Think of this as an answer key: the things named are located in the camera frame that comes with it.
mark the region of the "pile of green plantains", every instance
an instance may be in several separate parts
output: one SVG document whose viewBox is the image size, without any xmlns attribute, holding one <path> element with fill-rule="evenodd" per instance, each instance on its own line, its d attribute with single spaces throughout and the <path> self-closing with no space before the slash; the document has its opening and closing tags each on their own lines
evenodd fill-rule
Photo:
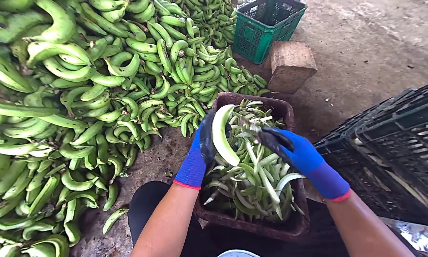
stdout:
<svg viewBox="0 0 428 257">
<path fill-rule="evenodd" d="M 0 0 L 0 256 L 68 256 L 159 129 L 266 82 L 232 58 L 230 0 Z"/>
<path fill-rule="evenodd" d="M 256 128 L 251 128 L 285 125 L 271 111 L 261 101 L 243 99 L 238 106 L 225 105 L 216 112 L 212 139 L 218 154 L 204 178 L 206 207 L 249 221 L 286 220 L 295 211 L 304 215 L 294 201 L 290 182 L 305 177 L 258 142 Z M 226 124 L 231 126 L 229 138 Z"/>
</svg>

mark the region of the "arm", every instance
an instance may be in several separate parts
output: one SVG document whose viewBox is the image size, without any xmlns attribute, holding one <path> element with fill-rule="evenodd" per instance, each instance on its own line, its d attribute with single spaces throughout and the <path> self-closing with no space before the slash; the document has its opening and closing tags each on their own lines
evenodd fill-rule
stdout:
<svg viewBox="0 0 428 257">
<path fill-rule="evenodd" d="M 204 159 L 208 157 L 204 154 L 202 157 L 200 137 L 203 142 L 206 131 L 202 127 L 208 128 L 208 134 L 210 134 L 211 124 L 203 125 L 205 120 L 196 131 L 191 148 L 177 172 L 173 185 L 157 205 L 139 235 L 131 257 L 181 255 L 193 207 L 206 171 Z"/>
<path fill-rule="evenodd" d="M 350 190 L 350 196 L 344 201 L 325 201 L 349 255 L 413 257 L 400 239 Z"/>
<path fill-rule="evenodd" d="M 283 149 L 292 164 L 315 185 L 325 198 L 350 256 L 414 256 L 393 232 L 350 189 L 308 139 L 276 129 L 293 142 L 293 152 Z"/>
<path fill-rule="evenodd" d="M 131 257 L 181 255 L 198 190 L 174 183 L 150 216 Z"/>
</svg>

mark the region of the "knee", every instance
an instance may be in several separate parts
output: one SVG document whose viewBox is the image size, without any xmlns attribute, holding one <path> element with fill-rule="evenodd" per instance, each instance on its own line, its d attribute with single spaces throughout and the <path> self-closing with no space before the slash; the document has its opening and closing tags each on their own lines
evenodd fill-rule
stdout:
<svg viewBox="0 0 428 257">
<path fill-rule="evenodd" d="M 158 190 L 167 190 L 168 188 L 170 188 L 170 185 L 158 181 L 158 180 L 153 180 L 153 181 L 149 181 L 147 183 L 145 183 L 144 185 L 140 186 L 137 191 L 158 191 Z"/>
<path fill-rule="evenodd" d="M 131 199 L 130 208 L 135 205 L 141 205 L 143 203 L 157 204 L 165 196 L 166 192 L 170 188 L 170 185 L 161 181 L 150 181 L 140 186 Z"/>
</svg>

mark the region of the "black pants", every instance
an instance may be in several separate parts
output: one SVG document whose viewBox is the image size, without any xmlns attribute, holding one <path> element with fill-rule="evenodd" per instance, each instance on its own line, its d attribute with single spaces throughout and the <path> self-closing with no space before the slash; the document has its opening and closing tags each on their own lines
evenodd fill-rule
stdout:
<svg viewBox="0 0 428 257">
<path fill-rule="evenodd" d="M 151 181 L 142 185 L 133 195 L 128 212 L 133 245 L 169 188 L 170 185 L 166 183 Z M 298 243 L 261 237 L 211 223 L 202 229 L 198 220 L 192 216 L 181 257 L 215 257 L 230 249 L 247 250 L 261 257 L 348 257 L 347 249 L 327 207 L 308 199 L 308 209 L 310 233 Z M 403 237 L 393 232 L 416 256 L 420 256 Z"/>
</svg>

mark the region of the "blue glove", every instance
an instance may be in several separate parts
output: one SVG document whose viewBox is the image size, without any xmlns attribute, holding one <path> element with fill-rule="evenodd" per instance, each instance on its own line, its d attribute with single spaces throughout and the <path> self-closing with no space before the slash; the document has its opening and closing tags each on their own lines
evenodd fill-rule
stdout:
<svg viewBox="0 0 428 257">
<path fill-rule="evenodd" d="M 206 171 L 206 164 L 201 157 L 200 131 L 201 127 L 196 130 L 191 148 L 174 178 L 174 183 L 196 190 L 201 189 L 201 182 Z"/>
<path fill-rule="evenodd" d="M 176 178 L 174 178 L 174 183 L 186 188 L 201 189 L 201 183 L 206 172 L 206 163 L 211 163 L 216 154 L 211 134 L 214 114 L 215 112 L 208 113 L 201 121 L 191 143 L 191 148 L 179 168 Z"/>
<path fill-rule="evenodd" d="M 282 148 L 295 168 L 311 180 L 324 198 L 339 202 L 349 197 L 350 186 L 347 181 L 325 162 L 307 138 L 287 130 L 275 130 L 293 142 L 293 152 L 285 147 Z"/>
</svg>

